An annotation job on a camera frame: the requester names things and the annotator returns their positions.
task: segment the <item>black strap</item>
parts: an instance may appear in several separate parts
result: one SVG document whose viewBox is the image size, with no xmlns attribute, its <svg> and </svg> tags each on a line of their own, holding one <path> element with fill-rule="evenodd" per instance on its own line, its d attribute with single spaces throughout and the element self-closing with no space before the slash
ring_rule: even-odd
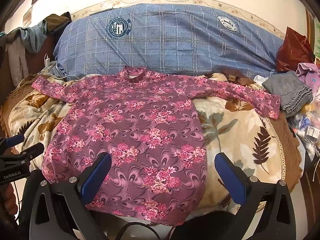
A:
<svg viewBox="0 0 320 240">
<path fill-rule="evenodd" d="M 149 229 L 156 235 L 156 237 L 158 238 L 158 240 L 161 240 L 161 238 L 160 238 L 160 236 L 158 235 L 158 233 L 157 233 L 151 226 L 148 226 L 148 225 L 146 225 L 146 224 L 144 224 L 144 223 L 140 223 L 140 222 L 130 222 L 130 223 L 124 225 L 124 226 L 120 229 L 120 231 L 119 231 L 119 233 L 117 234 L 117 237 L 115 238 L 115 240 L 120 240 L 121 237 L 123 236 L 124 232 L 127 230 L 127 228 L 128 228 L 129 226 L 132 226 L 132 225 L 139 225 L 139 226 L 143 226 L 143 227 L 145 227 L 145 228 L 149 228 Z"/>
</svg>

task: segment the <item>circular logo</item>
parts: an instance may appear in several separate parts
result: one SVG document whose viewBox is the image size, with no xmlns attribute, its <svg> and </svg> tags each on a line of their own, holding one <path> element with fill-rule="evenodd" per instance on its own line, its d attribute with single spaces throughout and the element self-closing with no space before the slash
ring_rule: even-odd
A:
<svg viewBox="0 0 320 240">
<path fill-rule="evenodd" d="M 227 28 L 228 30 L 231 30 L 233 32 L 236 32 L 238 30 L 237 25 L 232 20 L 230 20 L 229 18 L 224 17 L 224 16 L 217 16 L 217 18 L 222 23 L 222 25 L 225 28 Z"/>
<path fill-rule="evenodd" d="M 108 31 L 113 37 L 122 37 L 128 30 L 128 22 L 122 18 L 112 20 L 109 24 Z"/>
</svg>

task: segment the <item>blue plaid fabric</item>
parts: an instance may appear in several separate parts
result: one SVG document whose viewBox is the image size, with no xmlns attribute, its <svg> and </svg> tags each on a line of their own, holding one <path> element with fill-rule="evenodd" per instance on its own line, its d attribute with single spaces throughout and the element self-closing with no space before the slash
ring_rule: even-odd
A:
<svg viewBox="0 0 320 240">
<path fill-rule="evenodd" d="M 191 76 L 236 68 L 248 77 L 266 77 L 275 73 L 282 43 L 268 31 L 217 9 L 137 4 L 72 22 L 54 55 L 65 75 L 79 78 L 115 74 L 124 65 Z"/>
</svg>

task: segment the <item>barcode label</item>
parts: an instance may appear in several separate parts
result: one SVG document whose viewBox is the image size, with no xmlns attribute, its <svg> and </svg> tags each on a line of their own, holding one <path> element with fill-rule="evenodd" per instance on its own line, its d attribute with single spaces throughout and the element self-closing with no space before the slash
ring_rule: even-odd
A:
<svg viewBox="0 0 320 240">
<path fill-rule="evenodd" d="M 309 126 L 307 129 L 307 135 L 319 139 L 320 130 Z"/>
</svg>

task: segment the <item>purple floral top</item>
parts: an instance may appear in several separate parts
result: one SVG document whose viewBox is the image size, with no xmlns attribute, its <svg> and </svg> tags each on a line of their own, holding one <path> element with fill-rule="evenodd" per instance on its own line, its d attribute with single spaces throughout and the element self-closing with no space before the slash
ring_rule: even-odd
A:
<svg viewBox="0 0 320 240">
<path fill-rule="evenodd" d="M 195 97 L 234 97 L 277 118 L 280 99 L 199 77 L 126 66 L 117 75 L 62 86 L 39 77 L 32 87 L 74 103 L 58 124 L 42 166 L 54 183 L 78 176 L 108 152 L 112 167 L 89 209 L 166 225 L 182 224 L 198 205 L 207 175 Z"/>
</svg>

